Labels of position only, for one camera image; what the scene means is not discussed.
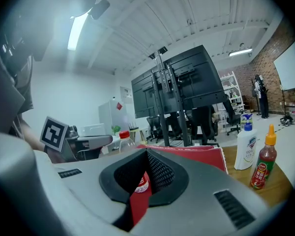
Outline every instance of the black monitor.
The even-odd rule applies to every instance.
[[[185,51],[163,63],[164,67],[170,65],[173,68],[184,110],[208,106],[226,100],[218,73],[203,45]],[[156,66],[131,82],[136,118],[159,114],[152,86],[152,72],[155,73],[164,113],[178,111],[169,73],[166,70],[170,91],[164,92]]]

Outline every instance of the ceiling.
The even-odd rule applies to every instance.
[[[67,50],[73,20],[59,19],[46,56],[81,67],[129,74],[155,66],[148,56],[163,46],[163,60],[204,45],[218,69],[251,61],[282,19],[271,0],[108,0],[98,19],[88,17],[76,51]],[[229,52],[253,48],[251,55]]]

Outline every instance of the orange bottle cap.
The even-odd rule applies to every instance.
[[[265,144],[275,145],[276,143],[276,134],[274,133],[274,125],[270,124],[269,133],[265,135]]]

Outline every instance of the ceiling light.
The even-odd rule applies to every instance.
[[[68,41],[68,50],[75,51],[75,49],[77,48],[78,40],[82,31],[84,22],[87,19],[90,10],[87,13],[83,14],[82,16],[74,18],[74,22],[71,28],[70,37]]]
[[[252,52],[252,48],[231,52],[231,53],[229,53],[229,56],[231,57],[231,56],[235,56],[235,55],[238,55],[238,54],[244,54],[244,53],[249,53],[249,52]]]

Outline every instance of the hot sauce bottle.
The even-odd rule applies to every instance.
[[[255,189],[262,189],[265,186],[270,172],[273,169],[276,159],[276,134],[274,133],[274,125],[270,124],[269,133],[265,136],[265,146],[259,152],[256,168],[250,180],[250,185]]]

